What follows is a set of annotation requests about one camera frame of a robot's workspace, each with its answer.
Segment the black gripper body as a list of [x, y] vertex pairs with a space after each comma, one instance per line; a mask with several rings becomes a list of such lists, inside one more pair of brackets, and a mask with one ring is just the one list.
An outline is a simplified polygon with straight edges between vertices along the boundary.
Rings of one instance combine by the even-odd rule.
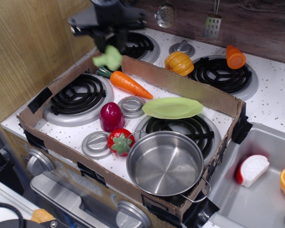
[[105, 36], [120, 29], [145, 26], [146, 12], [120, 0], [92, 0], [85, 10], [68, 18], [74, 35]]

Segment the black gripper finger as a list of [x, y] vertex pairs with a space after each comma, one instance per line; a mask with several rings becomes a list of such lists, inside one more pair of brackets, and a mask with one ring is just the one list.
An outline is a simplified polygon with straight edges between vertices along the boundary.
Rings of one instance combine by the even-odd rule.
[[119, 52], [122, 52], [126, 46], [127, 38], [128, 38], [128, 30], [126, 28], [119, 28], [115, 32], [116, 36], [116, 48]]
[[93, 37], [95, 44], [101, 53], [105, 52], [106, 49], [106, 33], [105, 32], [92, 32], [91, 36]]

